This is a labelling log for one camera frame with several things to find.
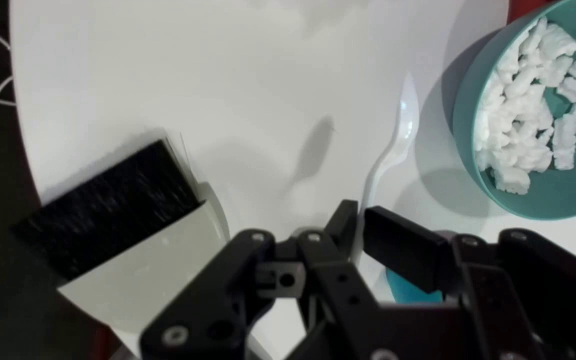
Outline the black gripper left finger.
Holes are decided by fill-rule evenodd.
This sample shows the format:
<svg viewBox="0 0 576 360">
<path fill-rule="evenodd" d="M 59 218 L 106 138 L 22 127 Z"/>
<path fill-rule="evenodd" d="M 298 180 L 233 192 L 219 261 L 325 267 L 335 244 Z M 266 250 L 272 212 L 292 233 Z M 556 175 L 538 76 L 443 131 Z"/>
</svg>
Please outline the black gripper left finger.
<svg viewBox="0 0 576 360">
<path fill-rule="evenodd" d="M 324 232 L 332 238 L 337 247 L 349 247 L 356 235 L 358 223 L 358 202 L 342 199 L 332 212 Z"/>
</svg>

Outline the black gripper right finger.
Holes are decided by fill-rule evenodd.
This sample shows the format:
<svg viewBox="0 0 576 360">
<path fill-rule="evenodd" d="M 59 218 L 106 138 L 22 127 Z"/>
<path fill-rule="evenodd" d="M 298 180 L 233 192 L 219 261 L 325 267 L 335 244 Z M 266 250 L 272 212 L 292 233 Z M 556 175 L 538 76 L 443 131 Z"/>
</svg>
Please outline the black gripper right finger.
<svg viewBox="0 0 576 360">
<path fill-rule="evenodd" d="M 424 292 L 447 292 L 449 244 L 382 205 L 364 212 L 364 252 Z"/>
</svg>

